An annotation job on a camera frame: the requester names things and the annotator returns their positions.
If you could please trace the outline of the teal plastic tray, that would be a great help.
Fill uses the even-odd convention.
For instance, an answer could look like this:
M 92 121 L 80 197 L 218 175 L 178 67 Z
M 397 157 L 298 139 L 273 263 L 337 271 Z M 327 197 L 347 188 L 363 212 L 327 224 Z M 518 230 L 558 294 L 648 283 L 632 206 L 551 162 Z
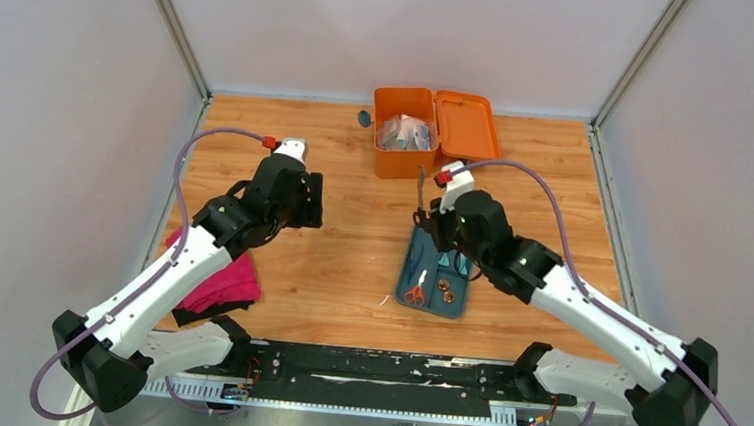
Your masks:
M 406 269 L 409 254 L 411 246 L 414 243 L 422 243 L 424 245 L 425 250 L 423 254 L 423 260 L 421 264 L 418 265 L 416 273 L 411 278 L 410 282 L 406 282 Z M 447 253 L 449 255 L 449 258 L 451 259 L 450 267 L 443 268 L 438 265 L 438 258 L 440 253 Z M 466 277 L 461 276 L 454 267 L 455 259 L 458 254 L 461 253 L 455 252 L 454 250 L 449 252 L 440 252 L 434 245 L 431 236 L 427 234 L 423 229 L 412 229 L 408 247 L 405 251 L 404 261 L 396 282 L 395 292 L 393 295 L 395 300 L 398 303 L 409 308 L 435 314 L 440 317 L 449 318 L 452 320 L 460 318 L 467 306 L 470 281 L 476 277 L 478 270 L 468 260 L 470 262 L 469 274 Z M 403 296 L 416 283 L 416 280 L 418 279 L 419 273 L 422 269 L 428 271 L 424 282 L 424 296 L 426 299 L 426 304 L 424 306 L 414 306 L 407 304 L 404 302 Z M 443 301 L 443 294 L 446 291 L 440 290 L 437 286 L 437 282 L 440 279 L 446 279 L 449 282 L 450 288 L 446 291 L 450 291 L 455 295 L 454 303 L 445 303 Z

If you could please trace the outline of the clear bag blue items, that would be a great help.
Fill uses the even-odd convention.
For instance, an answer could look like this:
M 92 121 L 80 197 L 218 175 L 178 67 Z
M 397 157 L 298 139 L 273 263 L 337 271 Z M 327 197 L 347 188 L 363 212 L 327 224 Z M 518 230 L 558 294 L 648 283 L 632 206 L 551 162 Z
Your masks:
M 400 115 L 396 121 L 396 149 L 415 151 L 430 149 L 430 128 L 423 120 L 408 115 Z

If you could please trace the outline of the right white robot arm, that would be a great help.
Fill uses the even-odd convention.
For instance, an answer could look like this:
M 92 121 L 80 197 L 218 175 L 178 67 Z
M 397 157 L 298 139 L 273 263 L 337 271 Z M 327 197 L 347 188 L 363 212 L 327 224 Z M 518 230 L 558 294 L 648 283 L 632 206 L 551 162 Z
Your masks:
M 460 194 L 452 208 L 435 198 L 413 214 L 441 252 L 478 265 L 496 290 L 572 326 L 613 357 L 573 357 L 532 343 L 518 358 L 512 386 L 524 401 L 564 394 L 617 409 L 638 426 L 699 426 L 718 390 L 717 349 L 687 343 L 640 320 L 575 280 L 559 254 L 513 232 L 504 207 L 484 190 Z

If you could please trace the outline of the black bandage scissors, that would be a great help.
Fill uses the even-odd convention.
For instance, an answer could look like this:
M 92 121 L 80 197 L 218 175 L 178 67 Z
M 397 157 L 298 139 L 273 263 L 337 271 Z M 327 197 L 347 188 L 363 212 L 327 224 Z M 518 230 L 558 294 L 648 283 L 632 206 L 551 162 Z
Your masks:
M 413 213 L 413 219 L 415 226 L 418 228 L 421 228 L 425 230 L 426 232 L 430 231 L 430 205 L 428 204 L 426 197 L 425 197 L 425 181 L 427 179 L 427 171 L 426 168 L 423 165 L 418 166 L 419 170 L 419 176 L 417 178 L 417 207 L 415 212 Z

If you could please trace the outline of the blue foil sachet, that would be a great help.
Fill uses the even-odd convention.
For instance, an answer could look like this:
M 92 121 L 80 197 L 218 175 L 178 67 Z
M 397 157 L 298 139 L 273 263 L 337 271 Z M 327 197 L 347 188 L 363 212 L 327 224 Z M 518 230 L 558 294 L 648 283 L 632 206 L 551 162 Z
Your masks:
M 461 275 L 466 277 L 469 274 L 470 262 L 461 254 L 458 254 L 455 259 L 455 269 Z

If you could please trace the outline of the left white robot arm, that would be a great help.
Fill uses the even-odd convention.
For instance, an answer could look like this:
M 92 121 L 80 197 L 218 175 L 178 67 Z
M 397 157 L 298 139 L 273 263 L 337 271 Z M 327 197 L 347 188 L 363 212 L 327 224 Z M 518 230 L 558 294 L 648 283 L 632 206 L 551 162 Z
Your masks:
M 61 313 L 51 325 L 58 361 L 93 407 L 114 412 L 148 382 L 205 364 L 224 376 L 243 372 L 247 336 L 229 318 L 162 337 L 151 330 L 208 277 L 282 229 L 320 228 L 322 190 L 322 174 L 271 154 L 251 179 L 207 201 L 178 241 L 125 288 L 84 315 Z

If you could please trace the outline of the orange medicine box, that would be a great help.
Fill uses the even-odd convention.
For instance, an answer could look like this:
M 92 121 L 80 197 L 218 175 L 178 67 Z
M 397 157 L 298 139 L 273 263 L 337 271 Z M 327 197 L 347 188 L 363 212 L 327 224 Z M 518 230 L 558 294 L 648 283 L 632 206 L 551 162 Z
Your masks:
M 481 161 L 501 156 L 492 105 L 485 97 L 459 91 L 417 87 L 380 87 L 373 91 L 373 111 L 358 114 L 358 122 L 374 130 L 374 172 L 379 178 L 419 176 L 418 166 L 431 170 L 448 160 Z M 423 120 L 430 128 L 426 151 L 381 150 L 375 134 L 382 123 L 397 114 Z

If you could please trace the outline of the small orange scissors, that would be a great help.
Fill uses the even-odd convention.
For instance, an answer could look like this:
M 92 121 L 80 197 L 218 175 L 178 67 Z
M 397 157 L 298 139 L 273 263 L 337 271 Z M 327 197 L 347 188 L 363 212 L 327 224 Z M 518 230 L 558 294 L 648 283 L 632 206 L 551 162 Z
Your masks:
M 422 269 L 420 271 L 416 283 L 403 296 L 405 303 L 414 306 L 424 306 L 426 304 L 426 299 L 424 296 L 424 282 L 427 273 L 428 271 L 425 269 Z

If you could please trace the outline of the small clear bag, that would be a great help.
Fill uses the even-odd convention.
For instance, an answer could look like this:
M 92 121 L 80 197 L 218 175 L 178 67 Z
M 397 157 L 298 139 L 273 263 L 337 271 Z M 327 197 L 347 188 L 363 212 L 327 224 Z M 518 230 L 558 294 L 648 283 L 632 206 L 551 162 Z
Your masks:
M 401 114 L 397 114 L 385 120 L 377 129 L 375 143 L 379 149 L 386 151 L 401 149 L 399 136 L 401 135 L 402 121 L 403 118 Z

